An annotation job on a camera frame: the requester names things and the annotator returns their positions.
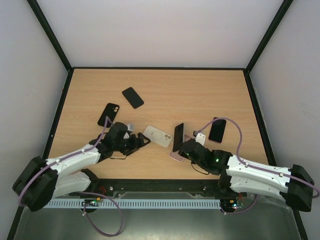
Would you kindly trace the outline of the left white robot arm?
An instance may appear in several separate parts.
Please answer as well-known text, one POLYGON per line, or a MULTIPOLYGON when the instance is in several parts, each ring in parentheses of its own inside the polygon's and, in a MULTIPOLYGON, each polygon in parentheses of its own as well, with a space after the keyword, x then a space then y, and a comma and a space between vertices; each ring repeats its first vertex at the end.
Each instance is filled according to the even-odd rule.
POLYGON ((55 158, 34 157, 12 186, 20 206, 32 212, 42 209, 54 198, 75 192, 88 194, 98 188, 98 177, 87 167, 98 164, 119 152, 125 157, 151 141, 141 132, 116 122, 84 147, 55 158))

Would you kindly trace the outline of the black smartphone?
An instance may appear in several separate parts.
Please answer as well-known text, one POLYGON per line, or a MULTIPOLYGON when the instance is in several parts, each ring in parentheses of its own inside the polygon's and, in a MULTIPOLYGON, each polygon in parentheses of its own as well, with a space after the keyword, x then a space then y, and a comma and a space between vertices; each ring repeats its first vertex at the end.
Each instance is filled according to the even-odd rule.
POLYGON ((185 130, 184 123, 180 123, 174 128, 173 147, 172 147, 173 152, 179 151, 180 146, 184 140, 184 135, 185 135, 184 130, 185 130))

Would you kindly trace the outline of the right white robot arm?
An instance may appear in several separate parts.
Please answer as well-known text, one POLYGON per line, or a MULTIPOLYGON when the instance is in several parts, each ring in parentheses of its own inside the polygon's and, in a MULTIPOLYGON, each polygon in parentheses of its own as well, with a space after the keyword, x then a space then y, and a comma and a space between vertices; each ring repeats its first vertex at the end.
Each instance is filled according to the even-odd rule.
POLYGON ((179 145, 179 153, 211 175, 220 177, 218 191, 252 193, 284 201, 301 212, 312 209, 315 182, 304 167, 264 165, 224 150, 209 150, 194 139, 179 145))

